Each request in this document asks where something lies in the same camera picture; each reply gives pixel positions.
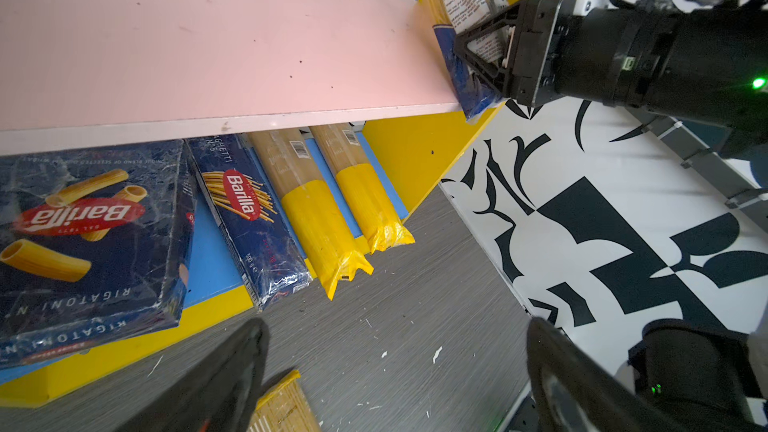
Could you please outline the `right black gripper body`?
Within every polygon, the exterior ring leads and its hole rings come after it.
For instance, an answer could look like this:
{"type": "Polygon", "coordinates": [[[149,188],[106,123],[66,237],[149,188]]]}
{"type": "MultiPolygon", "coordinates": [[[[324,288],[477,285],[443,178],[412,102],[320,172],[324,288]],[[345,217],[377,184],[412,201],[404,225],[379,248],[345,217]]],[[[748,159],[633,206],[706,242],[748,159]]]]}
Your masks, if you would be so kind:
{"type": "Polygon", "coordinates": [[[540,106],[563,96],[678,108],[681,13],[670,0],[574,11],[574,0],[521,0],[503,93],[540,106]]]}

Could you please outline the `plain yellow spaghetti bag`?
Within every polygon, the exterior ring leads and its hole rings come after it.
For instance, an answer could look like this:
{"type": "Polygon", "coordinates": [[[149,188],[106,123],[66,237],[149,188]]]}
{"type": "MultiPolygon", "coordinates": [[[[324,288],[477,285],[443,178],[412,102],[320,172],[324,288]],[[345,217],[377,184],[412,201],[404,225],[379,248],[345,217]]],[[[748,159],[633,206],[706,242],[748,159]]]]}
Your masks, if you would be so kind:
{"type": "Polygon", "coordinates": [[[332,300],[338,285],[359,270],[372,273],[299,130],[247,137],[327,297],[332,300]]]}

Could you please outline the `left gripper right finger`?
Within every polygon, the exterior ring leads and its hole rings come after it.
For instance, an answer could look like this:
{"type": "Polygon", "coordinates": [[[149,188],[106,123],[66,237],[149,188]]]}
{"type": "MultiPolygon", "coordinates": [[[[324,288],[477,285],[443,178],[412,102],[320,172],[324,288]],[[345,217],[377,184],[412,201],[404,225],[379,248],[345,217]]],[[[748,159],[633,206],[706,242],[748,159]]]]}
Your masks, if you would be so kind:
{"type": "Polygon", "coordinates": [[[531,319],[527,369],[542,431],[681,431],[547,320],[531,319]]]}

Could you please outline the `blue Barilla pasta box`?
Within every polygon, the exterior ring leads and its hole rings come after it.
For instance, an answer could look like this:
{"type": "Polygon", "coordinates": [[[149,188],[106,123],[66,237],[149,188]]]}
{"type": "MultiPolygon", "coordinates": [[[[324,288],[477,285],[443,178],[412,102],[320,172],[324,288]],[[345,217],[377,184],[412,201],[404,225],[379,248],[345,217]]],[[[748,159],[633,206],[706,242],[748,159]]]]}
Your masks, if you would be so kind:
{"type": "Polygon", "coordinates": [[[1,365],[181,319],[196,182],[180,140],[1,160],[1,365]]]}

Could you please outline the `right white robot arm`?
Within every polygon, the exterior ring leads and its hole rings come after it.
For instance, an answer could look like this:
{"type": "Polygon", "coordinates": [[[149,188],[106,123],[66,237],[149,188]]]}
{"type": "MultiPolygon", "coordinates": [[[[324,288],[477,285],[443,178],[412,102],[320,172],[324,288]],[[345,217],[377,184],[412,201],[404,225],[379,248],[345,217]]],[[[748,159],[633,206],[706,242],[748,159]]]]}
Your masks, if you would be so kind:
{"type": "MultiPolygon", "coordinates": [[[[520,0],[454,43],[504,99],[560,97],[727,131],[733,157],[767,142],[767,0],[520,0]]],[[[753,431],[749,399],[767,395],[767,328],[749,334],[690,319],[648,323],[630,349],[634,385],[603,371],[548,321],[527,332],[543,431],[753,431]]]]}

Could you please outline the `blue Barilla spaghetti bag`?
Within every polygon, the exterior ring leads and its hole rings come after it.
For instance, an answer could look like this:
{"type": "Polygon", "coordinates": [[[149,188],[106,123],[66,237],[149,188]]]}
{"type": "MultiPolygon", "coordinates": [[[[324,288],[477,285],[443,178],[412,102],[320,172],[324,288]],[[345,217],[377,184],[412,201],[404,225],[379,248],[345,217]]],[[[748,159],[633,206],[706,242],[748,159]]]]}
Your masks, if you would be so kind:
{"type": "Polygon", "coordinates": [[[256,309],[312,281],[278,197],[238,134],[189,138],[191,167],[256,309]]]}

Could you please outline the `clear blue label noodle pack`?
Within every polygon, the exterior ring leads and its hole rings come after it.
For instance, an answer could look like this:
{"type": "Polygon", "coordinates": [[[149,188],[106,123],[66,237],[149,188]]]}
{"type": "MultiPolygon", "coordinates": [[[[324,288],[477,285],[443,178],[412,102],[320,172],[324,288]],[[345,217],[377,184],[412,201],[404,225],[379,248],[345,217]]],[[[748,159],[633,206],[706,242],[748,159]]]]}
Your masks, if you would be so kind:
{"type": "Polygon", "coordinates": [[[420,0],[433,21],[442,57],[466,120],[477,120],[501,103],[500,96],[483,84],[455,53],[458,34],[470,29],[508,5],[507,0],[420,0]]]}

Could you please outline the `yellow spaghetti bag with barcode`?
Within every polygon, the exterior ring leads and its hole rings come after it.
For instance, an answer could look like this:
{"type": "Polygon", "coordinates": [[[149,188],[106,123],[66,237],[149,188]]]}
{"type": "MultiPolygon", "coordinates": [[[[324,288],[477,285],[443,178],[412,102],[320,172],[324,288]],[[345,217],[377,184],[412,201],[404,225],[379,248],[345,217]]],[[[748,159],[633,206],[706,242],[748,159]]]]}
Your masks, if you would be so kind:
{"type": "Polygon", "coordinates": [[[312,126],[310,132],[372,252],[415,242],[389,199],[362,142],[346,124],[312,126]]]}

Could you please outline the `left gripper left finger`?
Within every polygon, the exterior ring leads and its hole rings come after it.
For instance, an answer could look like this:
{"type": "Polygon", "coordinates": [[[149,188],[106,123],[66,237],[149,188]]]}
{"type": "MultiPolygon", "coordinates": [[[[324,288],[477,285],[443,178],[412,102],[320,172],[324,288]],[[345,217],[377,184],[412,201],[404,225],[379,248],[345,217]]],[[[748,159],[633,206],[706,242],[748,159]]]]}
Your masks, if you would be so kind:
{"type": "Polygon", "coordinates": [[[245,431],[260,397],[269,329],[244,322],[120,431],[245,431]]]}

